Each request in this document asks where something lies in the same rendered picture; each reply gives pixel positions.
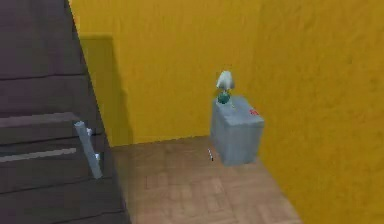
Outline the white table lamp green base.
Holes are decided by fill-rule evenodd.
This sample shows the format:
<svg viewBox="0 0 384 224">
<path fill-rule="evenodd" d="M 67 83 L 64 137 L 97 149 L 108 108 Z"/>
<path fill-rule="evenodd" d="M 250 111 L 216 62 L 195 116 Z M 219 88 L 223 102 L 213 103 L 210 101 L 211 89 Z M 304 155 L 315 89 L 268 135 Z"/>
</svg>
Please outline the white table lamp green base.
<svg viewBox="0 0 384 224">
<path fill-rule="evenodd" d="M 217 96 L 217 101 L 221 104 L 228 103 L 231 98 L 230 91 L 235 88 L 232 73 L 230 71 L 221 72 L 216 83 L 216 88 L 220 90 Z"/>
</svg>

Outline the grey bedside cabinet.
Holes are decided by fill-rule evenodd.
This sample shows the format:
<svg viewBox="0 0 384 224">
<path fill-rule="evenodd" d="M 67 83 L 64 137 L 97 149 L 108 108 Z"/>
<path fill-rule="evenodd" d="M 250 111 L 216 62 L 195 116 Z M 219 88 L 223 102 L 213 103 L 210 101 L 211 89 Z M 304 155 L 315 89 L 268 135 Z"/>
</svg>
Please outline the grey bedside cabinet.
<svg viewBox="0 0 384 224">
<path fill-rule="evenodd" d="M 250 114 L 254 109 L 243 96 L 228 103 L 212 101 L 210 138 L 225 166 L 252 163 L 260 146 L 264 119 Z"/>
</svg>

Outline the dark brown room door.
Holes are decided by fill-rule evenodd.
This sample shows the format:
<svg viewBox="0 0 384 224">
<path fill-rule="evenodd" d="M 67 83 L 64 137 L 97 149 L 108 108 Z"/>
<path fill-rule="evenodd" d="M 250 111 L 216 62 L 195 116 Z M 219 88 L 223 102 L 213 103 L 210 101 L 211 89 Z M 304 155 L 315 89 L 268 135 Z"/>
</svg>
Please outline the dark brown room door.
<svg viewBox="0 0 384 224">
<path fill-rule="evenodd" d="M 0 0 L 0 224 L 131 224 L 68 0 Z"/>
</svg>

